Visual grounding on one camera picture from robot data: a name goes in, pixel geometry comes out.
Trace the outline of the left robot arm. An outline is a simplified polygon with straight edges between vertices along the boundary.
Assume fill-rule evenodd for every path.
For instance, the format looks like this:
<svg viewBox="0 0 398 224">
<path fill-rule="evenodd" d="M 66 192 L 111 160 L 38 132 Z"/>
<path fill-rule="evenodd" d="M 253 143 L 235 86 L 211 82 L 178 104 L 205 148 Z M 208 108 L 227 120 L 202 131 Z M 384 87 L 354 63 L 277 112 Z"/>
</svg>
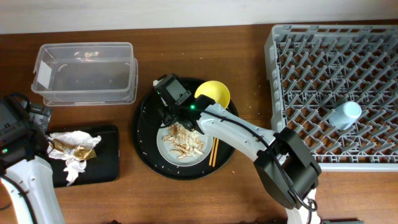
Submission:
<svg viewBox="0 0 398 224">
<path fill-rule="evenodd" d="M 1 99 L 1 183 L 19 223 L 64 223 L 55 189 L 47 136 L 52 110 L 22 93 Z"/>
</svg>

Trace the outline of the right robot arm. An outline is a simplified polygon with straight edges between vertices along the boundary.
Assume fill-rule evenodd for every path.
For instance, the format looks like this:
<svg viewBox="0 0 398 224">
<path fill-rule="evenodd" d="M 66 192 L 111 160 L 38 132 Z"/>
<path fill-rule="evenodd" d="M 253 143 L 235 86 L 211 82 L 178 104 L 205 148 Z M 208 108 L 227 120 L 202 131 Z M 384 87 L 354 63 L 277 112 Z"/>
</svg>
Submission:
<svg viewBox="0 0 398 224">
<path fill-rule="evenodd" d="M 321 222 L 315 194 L 322 169 L 294 130 L 260 128 L 230 113 L 229 90 L 218 81 L 204 82 L 191 92 L 172 74 L 153 86 L 165 105 L 166 124 L 178 122 L 221 140 L 253 161 L 267 193 L 286 209 L 288 223 Z"/>
</svg>

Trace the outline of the blue plastic cup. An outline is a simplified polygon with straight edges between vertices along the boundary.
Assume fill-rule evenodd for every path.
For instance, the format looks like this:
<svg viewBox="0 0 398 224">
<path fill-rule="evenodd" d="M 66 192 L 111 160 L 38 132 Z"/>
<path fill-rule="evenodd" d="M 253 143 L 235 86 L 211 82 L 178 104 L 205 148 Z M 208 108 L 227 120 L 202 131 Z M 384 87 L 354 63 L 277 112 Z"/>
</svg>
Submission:
<svg viewBox="0 0 398 224">
<path fill-rule="evenodd" d="M 328 121 L 332 126 L 346 130 L 359 119 L 361 113 L 362 109 L 358 103 L 347 101 L 335 108 Z"/>
</svg>

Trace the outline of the grey plate with food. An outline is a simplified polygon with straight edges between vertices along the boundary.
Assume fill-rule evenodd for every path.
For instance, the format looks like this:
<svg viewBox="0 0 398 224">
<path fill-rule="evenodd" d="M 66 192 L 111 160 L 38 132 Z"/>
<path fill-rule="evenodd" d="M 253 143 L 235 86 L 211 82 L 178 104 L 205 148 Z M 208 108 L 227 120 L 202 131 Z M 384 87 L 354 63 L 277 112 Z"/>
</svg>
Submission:
<svg viewBox="0 0 398 224">
<path fill-rule="evenodd" d="M 198 156 L 194 159 L 184 158 L 181 160 L 177 159 L 177 155 L 170 152 L 170 145 L 168 142 L 163 142 L 162 138 L 168 133 L 167 128 L 159 129 L 157 132 L 157 148 L 160 152 L 160 155 L 169 163 L 176 165 L 178 167 L 190 167 L 200 163 L 207 156 L 210 155 L 211 147 L 213 143 L 213 138 L 201 134 L 201 140 L 205 142 L 205 146 L 203 148 L 204 155 Z"/>
</svg>

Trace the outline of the white napkin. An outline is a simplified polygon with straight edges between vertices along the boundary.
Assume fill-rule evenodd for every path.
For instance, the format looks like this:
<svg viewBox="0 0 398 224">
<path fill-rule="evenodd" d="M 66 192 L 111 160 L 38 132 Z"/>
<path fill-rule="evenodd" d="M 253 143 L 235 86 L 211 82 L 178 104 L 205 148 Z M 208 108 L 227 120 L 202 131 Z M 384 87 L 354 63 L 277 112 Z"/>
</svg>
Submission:
<svg viewBox="0 0 398 224">
<path fill-rule="evenodd" d="M 63 171 L 67 173 L 67 186 L 71 186 L 76 181 L 79 174 L 85 172 L 87 160 L 79 161 L 55 151 L 55 144 L 53 143 L 53 140 L 56 139 L 67 144 L 79 145 L 94 150 L 96 145 L 101 142 L 101 136 L 92 137 L 90 134 L 83 131 L 51 133 L 47 139 L 50 141 L 50 146 L 47 149 L 49 158 L 65 161 L 65 168 Z"/>
</svg>

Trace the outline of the gold foil wrapper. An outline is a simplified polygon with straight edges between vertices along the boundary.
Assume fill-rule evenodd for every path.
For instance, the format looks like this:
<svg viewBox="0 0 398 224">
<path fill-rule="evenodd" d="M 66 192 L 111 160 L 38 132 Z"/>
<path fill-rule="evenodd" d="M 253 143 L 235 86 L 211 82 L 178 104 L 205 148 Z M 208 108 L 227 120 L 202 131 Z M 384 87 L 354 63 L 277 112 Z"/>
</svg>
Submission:
<svg viewBox="0 0 398 224">
<path fill-rule="evenodd" d="M 79 145 L 71 145 L 54 139 L 54 150 L 62 153 L 64 156 L 72 157 L 79 161 L 85 161 L 96 157 L 94 149 L 85 148 Z"/>
</svg>

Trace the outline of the yellow small bowl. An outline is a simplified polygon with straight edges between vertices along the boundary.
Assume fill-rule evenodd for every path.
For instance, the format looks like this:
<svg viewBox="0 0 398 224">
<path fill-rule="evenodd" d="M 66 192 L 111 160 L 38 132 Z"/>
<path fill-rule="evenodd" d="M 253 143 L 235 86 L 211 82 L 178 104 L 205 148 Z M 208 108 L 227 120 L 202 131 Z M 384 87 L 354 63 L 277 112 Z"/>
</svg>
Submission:
<svg viewBox="0 0 398 224">
<path fill-rule="evenodd" d="M 231 99 L 227 86 L 216 80 L 202 83 L 195 91 L 195 98 L 198 98 L 200 95 L 205 95 L 215 100 L 215 102 L 219 103 L 223 108 L 228 107 Z"/>
</svg>

